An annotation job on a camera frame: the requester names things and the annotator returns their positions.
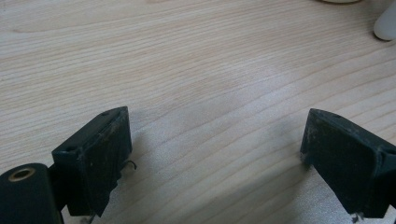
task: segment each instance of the black clamp jaw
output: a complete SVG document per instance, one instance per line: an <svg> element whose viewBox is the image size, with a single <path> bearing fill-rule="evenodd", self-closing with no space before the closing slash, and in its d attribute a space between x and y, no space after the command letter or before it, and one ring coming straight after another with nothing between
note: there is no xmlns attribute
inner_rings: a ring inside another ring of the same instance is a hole
<svg viewBox="0 0 396 224"><path fill-rule="evenodd" d="M349 214L382 218L390 204L396 207L396 146L384 139L341 116L311 109L301 153Z"/></svg>
<svg viewBox="0 0 396 224"><path fill-rule="evenodd" d="M64 223L101 216L132 152L128 108L108 110L52 151L53 165L30 163L0 176L0 223Z"/></svg>

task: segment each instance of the light wood surface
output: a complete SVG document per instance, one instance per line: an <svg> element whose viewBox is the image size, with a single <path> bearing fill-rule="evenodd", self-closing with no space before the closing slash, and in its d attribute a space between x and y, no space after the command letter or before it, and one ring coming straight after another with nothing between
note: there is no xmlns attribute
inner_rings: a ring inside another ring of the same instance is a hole
<svg viewBox="0 0 396 224"><path fill-rule="evenodd" d="M138 170L93 223L351 223L299 147L311 107L396 144L389 4L2 0L0 172L127 105Z"/></svg>

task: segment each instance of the wood grain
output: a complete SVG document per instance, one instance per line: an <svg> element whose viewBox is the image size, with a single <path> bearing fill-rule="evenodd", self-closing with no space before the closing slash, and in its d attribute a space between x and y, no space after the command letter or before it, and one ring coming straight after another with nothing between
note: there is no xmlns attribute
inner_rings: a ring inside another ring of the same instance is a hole
<svg viewBox="0 0 396 224"><path fill-rule="evenodd" d="M127 105L138 170L93 223L350 223L298 151L311 107L396 144L389 4L0 1L0 172Z"/></svg>

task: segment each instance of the white object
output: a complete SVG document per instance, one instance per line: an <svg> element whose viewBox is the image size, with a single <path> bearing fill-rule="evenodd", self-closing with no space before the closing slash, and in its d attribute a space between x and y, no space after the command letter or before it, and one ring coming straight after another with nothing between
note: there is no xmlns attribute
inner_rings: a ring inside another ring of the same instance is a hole
<svg viewBox="0 0 396 224"><path fill-rule="evenodd" d="M374 33L384 40L396 39L396 0L375 22Z"/></svg>

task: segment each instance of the circular hole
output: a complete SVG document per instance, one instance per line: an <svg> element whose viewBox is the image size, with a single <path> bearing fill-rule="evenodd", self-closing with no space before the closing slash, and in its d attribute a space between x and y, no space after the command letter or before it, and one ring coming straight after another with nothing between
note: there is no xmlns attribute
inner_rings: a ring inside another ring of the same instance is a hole
<svg viewBox="0 0 396 224"><path fill-rule="evenodd" d="M10 175L8 177L8 180L11 182L18 182L18 181L21 181L23 179L30 177L34 173L35 173L34 168L31 168L31 167L23 168L23 169L20 169L16 172L12 173L12 175Z"/></svg>

